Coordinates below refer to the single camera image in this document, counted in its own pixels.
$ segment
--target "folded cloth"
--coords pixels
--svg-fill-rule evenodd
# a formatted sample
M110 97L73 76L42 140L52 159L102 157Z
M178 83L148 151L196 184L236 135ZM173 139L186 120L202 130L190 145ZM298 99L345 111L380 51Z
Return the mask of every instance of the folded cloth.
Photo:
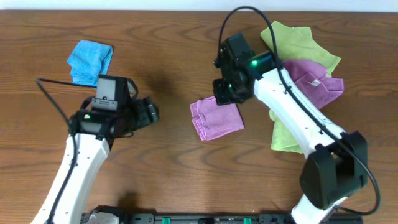
M96 86L98 75L108 72L112 54L112 46L89 40L79 41L67 62L72 66L72 83Z
M343 80L326 77L326 68L318 63L311 60L286 60L283 65L297 88L318 109L344 92ZM293 135L272 110L269 111L269 117L275 122L271 149L303 153Z
M214 96L192 103L192 123L202 141L244 129L236 104L218 106Z
M272 28L275 34L279 59L310 59L313 62L323 65L327 69L327 76L331 76L332 71L341 59L320 47L312 39L309 27L291 28L274 21ZM261 37L269 48L274 50L269 28L261 32Z

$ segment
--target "blue cloth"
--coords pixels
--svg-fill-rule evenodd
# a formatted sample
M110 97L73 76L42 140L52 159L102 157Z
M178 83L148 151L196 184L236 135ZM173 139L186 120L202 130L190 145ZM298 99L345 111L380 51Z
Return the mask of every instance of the blue cloth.
M81 40L67 61L72 83L97 86L98 75L108 72L112 54L112 46Z

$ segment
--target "lime green cloth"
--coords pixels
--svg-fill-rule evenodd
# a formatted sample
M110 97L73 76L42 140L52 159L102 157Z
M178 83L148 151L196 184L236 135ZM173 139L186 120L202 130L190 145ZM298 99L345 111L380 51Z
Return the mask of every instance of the lime green cloth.
M275 33L279 59L310 59L323 65L328 71L328 77L331 76L341 59L323 49L312 39L311 28L291 28L278 21L272 23L272 28ZM269 28L261 32L261 38L271 50L274 50Z
M320 47L312 39L311 28L291 28L277 21L272 23L272 28L275 33L279 59L310 59L323 65L327 70L327 76L331 77L332 71L336 68L341 59ZM274 50L272 47L269 28L266 28L261 32L261 37L269 48ZM303 153L303 150L293 137L292 133L290 133L283 122L272 110L269 111L269 117L275 122L274 132L272 133L271 149Z

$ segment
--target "purple cloth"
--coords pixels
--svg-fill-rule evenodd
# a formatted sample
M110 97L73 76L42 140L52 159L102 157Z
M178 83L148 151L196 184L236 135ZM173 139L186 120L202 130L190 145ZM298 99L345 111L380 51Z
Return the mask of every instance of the purple cloth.
M326 68L311 60L286 60L283 65L297 88L318 109L326 106L344 92L341 78L326 77Z
M214 96L191 104L192 123L202 141L244 129L236 104L218 106Z

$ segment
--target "wooden tabletop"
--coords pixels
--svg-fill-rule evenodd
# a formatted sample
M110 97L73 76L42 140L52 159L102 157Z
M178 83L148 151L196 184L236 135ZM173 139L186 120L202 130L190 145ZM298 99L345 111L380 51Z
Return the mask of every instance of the wooden tabletop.
M315 41L341 57L333 72L345 92L322 112L369 143L380 210L366 223L398 219L398 14L270 12L287 26L310 26ZM239 105L245 129L200 141L190 103L211 96L221 77L212 61L226 12L1 11L0 223L27 223L39 211L65 150L67 127L34 79L70 82L68 56L79 40L112 45L108 74L132 78L151 96L161 120L118 139L101 167L86 210L119 205L129 211L257 213L291 210L300 200L301 154L271 150L272 121L253 98ZM242 31L266 49L262 19L235 15L224 36ZM91 89L45 84L67 115ZM344 203L374 204L372 185Z

